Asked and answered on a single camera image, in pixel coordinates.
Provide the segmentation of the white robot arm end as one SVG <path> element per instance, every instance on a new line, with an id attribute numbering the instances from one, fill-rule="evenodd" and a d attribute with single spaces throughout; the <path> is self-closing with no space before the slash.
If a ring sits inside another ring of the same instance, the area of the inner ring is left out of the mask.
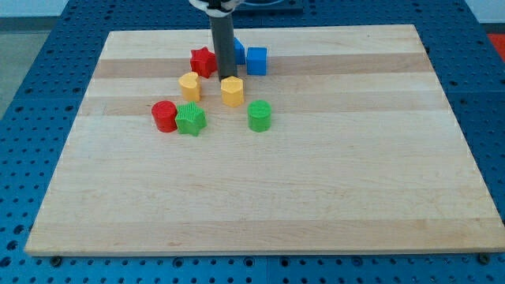
<path id="1" fill-rule="evenodd" d="M 193 7 L 204 11 L 209 17 L 228 16 L 243 2 L 243 0 L 189 0 Z"/>

